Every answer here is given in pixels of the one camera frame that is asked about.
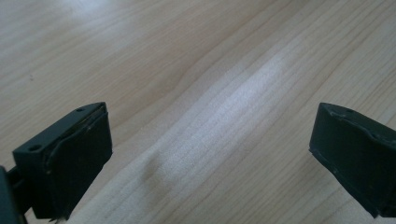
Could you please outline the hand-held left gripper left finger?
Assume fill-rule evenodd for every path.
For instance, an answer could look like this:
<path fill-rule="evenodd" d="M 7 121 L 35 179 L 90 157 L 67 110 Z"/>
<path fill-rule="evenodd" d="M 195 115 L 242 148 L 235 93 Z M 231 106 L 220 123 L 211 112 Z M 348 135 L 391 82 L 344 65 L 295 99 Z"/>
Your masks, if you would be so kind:
<path fill-rule="evenodd" d="M 73 110 L 13 151 L 18 207 L 68 219 L 111 155 L 106 104 Z"/>

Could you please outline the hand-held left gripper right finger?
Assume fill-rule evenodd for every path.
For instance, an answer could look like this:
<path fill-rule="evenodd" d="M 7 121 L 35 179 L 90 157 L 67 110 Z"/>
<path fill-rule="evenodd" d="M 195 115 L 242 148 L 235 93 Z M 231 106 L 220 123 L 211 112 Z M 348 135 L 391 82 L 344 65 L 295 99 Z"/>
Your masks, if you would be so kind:
<path fill-rule="evenodd" d="M 373 217 L 396 217 L 396 131 L 321 103 L 309 151 Z"/>

